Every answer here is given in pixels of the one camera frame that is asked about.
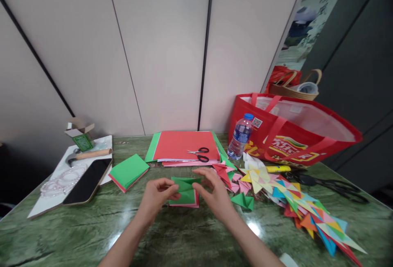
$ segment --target black scissors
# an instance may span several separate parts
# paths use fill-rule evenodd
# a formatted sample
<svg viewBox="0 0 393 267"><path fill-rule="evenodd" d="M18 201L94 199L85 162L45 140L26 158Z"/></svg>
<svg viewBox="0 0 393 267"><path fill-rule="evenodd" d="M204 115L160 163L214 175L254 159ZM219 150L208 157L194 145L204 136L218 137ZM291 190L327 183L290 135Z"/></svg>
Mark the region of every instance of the black scissors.
<svg viewBox="0 0 393 267"><path fill-rule="evenodd" d="M303 175L298 173L292 174L291 172L286 172L285 177L287 179L295 179L297 182L303 185L308 185L308 186L314 186L316 184L322 185L324 187L327 187L337 192L338 194L349 199L352 202L356 202L359 204L369 203L368 199L358 194L360 193L359 188L347 182L343 182L340 180L331 180L331 179L330 180L316 179L309 175Z"/></svg>
<svg viewBox="0 0 393 267"><path fill-rule="evenodd" d="M201 161L202 163L207 163L209 161L209 158L207 156L202 156L202 155L198 155L197 153L208 153L209 149L208 148L200 148L197 151L192 151L192 150L188 150L188 153L193 153L194 155L196 155L198 157L198 160Z"/></svg>

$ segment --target beige wall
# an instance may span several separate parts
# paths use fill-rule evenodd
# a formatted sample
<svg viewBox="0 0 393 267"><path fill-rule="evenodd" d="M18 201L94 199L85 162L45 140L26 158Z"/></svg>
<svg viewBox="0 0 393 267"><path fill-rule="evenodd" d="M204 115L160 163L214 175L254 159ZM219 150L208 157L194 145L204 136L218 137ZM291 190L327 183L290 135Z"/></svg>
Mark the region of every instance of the beige wall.
<svg viewBox="0 0 393 267"><path fill-rule="evenodd" d="M146 135L197 130L209 0L113 0Z"/></svg>
<svg viewBox="0 0 393 267"><path fill-rule="evenodd" d="M297 0L212 0L201 130L227 132L237 94L260 92Z"/></svg>
<svg viewBox="0 0 393 267"><path fill-rule="evenodd" d="M47 173L72 145L70 114L0 5L0 142Z"/></svg>
<svg viewBox="0 0 393 267"><path fill-rule="evenodd" d="M6 0L96 136L144 135L111 0Z"/></svg>

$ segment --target person's left hand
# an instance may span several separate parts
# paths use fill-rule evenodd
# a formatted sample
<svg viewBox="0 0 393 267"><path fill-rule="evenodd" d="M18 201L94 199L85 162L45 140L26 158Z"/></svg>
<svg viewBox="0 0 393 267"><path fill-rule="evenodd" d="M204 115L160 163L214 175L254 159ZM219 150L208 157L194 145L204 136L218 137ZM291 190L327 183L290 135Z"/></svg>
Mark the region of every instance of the person's left hand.
<svg viewBox="0 0 393 267"><path fill-rule="evenodd" d="M152 225L167 200L178 200L180 198L181 195L176 193L178 190L179 185L167 178L148 181L136 217L145 221L148 226Z"/></svg>

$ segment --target hand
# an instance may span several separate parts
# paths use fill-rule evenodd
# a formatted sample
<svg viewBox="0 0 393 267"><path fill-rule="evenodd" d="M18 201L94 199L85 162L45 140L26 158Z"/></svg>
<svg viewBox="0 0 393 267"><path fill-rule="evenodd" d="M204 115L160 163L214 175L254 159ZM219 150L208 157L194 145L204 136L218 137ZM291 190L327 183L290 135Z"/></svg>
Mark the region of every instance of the hand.
<svg viewBox="0 0 393 267"><path fill-rule="evenodd" d="M228 192L220 177L211 168L200 168L193 170L198 175L205 176L207 180L203 180L212 190L211 193L206 191L200 184L193 183L195 189L208 204L210 210L218 220L226 224L237 212L229 199Z"/></svg>
<svg viewBox="0 0 393 267"><path fill-rule="evenodd" d="M136 218L138 217L141 221L146 222L147 226L152 225L167 200L178 200L180 198L181 195L176 193L178 190L179 185L175 184L173 180L167 178L150 180L146 184Z"/></svg>

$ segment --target woven basket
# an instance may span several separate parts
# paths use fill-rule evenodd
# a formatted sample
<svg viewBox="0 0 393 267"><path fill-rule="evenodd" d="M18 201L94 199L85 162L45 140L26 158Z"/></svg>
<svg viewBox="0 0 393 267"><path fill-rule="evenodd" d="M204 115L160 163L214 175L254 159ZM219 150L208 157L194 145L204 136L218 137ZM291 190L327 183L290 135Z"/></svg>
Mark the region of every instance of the woven basket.
<svg viewBox="0 0 393 267"><path fill-rule="evenodd" d="M318 83L319 83L319 81L321 81L321 77L322 77L322 72L319 69L312 70L301 83L306 82L313 72L318 74L318 79L316 81L316 84L318 85ZM282 85L277 85L278 82L280 82L285 77L285 76L282 76L276 84L273 84L272 86L270 86L269 93L274 94L274 95L288 96L288 97L293 97L293 98L297 98L297 99L306 99L306 100L314 100L318 96L319 92L317 92L315 94L309 94L309 93L299 92L299 91L288 88L287 85L296 77L296 72L292 71L292 72L289 72L288 74L290 74L290 73L293 73L293 74L288 79L287 82L285 82Z"/></svg>

